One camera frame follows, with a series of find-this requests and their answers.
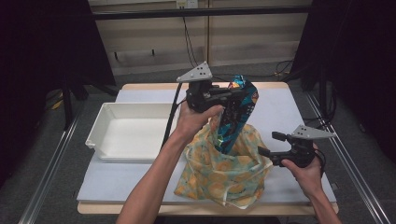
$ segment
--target white plastic bin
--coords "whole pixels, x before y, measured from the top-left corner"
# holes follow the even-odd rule
[[[86,141],[102,160],[153,161],[160,152],[172,104],[105,103]],[[171,132],[177,125],[178,111]]]

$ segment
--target gray floor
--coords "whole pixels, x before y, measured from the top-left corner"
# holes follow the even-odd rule
[[[276,63],[264,63],[213,67],[211,69],[215,76],[223,79],[230,79],[231,74],[242,74],[251,75],[251,77],[247,76],[251,81],[277,81],[278,77],[272,76],[275,67]],[[174,82],[176,77],[185,71],[187,70],[134,74],[117,76],[116,79],[118,87],[125,83]],[[305,92],[300,88],[299,80],[289,84],[303,118],[313,118],[315,114],[307,101]],[[35,223],[112,223],[117,218],[116,216],[86,216],[77,211],[76,197],[93,153],[92,150],[85,147],[85,139],[101,104],[115,101],[115,97],[96,89],[89,87],[87,89],[91,93],[87,101],[74,101],[74,108],[76,110],[81,108],[82,112],[70,143],[61,157],[56,176],[50,183],[49,191],[46,192],[46,198],[41,204]],[[312,127],[317,125],[315,122],[309,123],[309,126]],[[348,153],[380,201],[390,221],[396,221],[396,215],[393,213],[396,211],[396,191],[393,188],[396,186],[396,178],[394,178],[396,166],[383,155],[374,138],[369,133],[361,131],[359,125],[360,123],[353,113],[343,104],[342,99],[339,99],[332,126],[341,137]],[[32,143],[31,150],[0,190],[0,223],[19,222],[41,176],[46,171],[62,134],[64,134],[63,126],[64,111],[62,107],[48,110],[44,114],[37,127],[36,138]],[[334,194],[340,207],[339,217],[344,223],[375,223],[330,142],[321,140],[318,141],[318,145],[327,156],[327,176],[330,182],[336,186]],[[290,217],[289,219],[281,217],[280,220],[282,223],[287,221],[317,223],[313,217]],[[178,220],[168,219],[170,223],[174,221]]]

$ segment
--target human hand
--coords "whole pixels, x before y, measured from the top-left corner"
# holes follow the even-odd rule
[[[282,164],[291,171],[303,193],[309,199],[323,191],[320,176],[320,161],[317,157],[305,168],[300,168],[289,160],[283,160]]]
[[[180,115],[175,132],[182,134],[183,139],[189,143],[195,134],[207,124],[208,119],[215,117],[222,111],[222,105],[214,105],[204,113],[198,113],[190,109],[187,102],[183,102],[180,107]]]

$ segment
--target black curtain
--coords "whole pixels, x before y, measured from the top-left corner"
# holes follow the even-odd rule
[[[115,85],[95,21],[84,0],[16,0],[0,7],[0,186],[34,137],[46,95],[71,86]]]
[[[313,1],[316,6],[333,3],[336,10],[308,15],[291,73],[299,75],[305,90],[324,74],[396,161],[396,3]]]

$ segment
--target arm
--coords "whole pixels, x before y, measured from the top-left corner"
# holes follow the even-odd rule
[[[323,191],[318,158],[314,158],[311,164],[305,168],[300,168],[289,160],[283,160],[282,164],[291,171],[305,196],[311,201],[319,223],[341,223],[341,220],[334,212],[329,199]]]
[[[128,196],[117,223],[153,223],[184,147],[207,123],[207,120],[222,111],[215,105],[200,114],[189,109],[184,102],[180,108],[177,126],[163,146],[160,154],[146,174]]]

